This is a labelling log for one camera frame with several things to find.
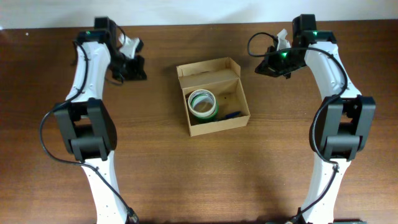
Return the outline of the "brown cardboard box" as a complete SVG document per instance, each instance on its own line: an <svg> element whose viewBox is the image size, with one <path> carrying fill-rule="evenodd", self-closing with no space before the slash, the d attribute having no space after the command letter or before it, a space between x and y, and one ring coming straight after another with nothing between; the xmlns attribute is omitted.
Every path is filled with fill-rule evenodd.
<svg viewBox="0 0 398 224"><path fill-rule="evenodd" d="M241 67L229 57L177 66L178 80L183 94L183 104L191 136L224 131L246 126L250 111L241 83ZM218 103L218 113L207 121L194 117L188 109L188 97L199 89L211 91ZM218 121L235 111L235 118Z"/></svg>

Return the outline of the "blue gel pen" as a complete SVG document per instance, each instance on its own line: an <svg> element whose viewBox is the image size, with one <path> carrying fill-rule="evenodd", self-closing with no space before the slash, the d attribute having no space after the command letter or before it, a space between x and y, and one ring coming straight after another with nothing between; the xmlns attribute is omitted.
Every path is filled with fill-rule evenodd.
<svg viewBox="0 0 398 224"><path fill-rule="evenodd" d="M235 117L239 116L240 114L241 114L240 111L235 111L235 112L227 114L224 117L218 119L218 121L224 121L224 120L227 120L227 119L235 118Z"/></svg>

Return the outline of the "green tape roll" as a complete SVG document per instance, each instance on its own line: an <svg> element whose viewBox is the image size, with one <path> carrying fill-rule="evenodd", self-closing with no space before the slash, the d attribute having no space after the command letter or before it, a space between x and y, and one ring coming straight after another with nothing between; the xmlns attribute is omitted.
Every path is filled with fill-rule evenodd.
<svg viewBox="0 0 398 224"><path fill-rule="evenodd" d="M199 94L192 98L190 111L199 120L213 119L218 113L218 103L213 95Z"/></svg>

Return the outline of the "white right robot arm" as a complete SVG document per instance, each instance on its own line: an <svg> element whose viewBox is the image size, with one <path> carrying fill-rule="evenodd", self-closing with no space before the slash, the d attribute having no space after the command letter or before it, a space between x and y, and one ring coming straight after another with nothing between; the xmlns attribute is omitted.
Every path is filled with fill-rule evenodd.
<svg viewBox="0 0 398 224"><path fill-rule="evenodd" d="M292 21L293 41L287 31L272 36L273 45L261 55L257 74L290 78L309 67L322 103L309 129L314 154L309 190L297 214L287 223L335 223L334 207L344 174L364 149L376 110L371 96L363 96L350 80L338 53L335 35L317 28L315 15Z"/></svg>

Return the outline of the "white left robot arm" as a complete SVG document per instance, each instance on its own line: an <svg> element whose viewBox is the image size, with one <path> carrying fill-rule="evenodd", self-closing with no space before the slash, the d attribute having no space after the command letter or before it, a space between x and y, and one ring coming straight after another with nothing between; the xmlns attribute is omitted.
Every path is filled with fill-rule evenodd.
<svg viewBox="0 0 398 224"><path fill-rule="evenodd" d="M129 38L108 17L96 17L94 28L79 32L74 43L75 77L65 101L49 113L55 116L67 152L88 179L97 223L139 223L136 212L119 193L114 155L117 131L104 103L106 73L115 84L146 80L144 45Z"/></svg>

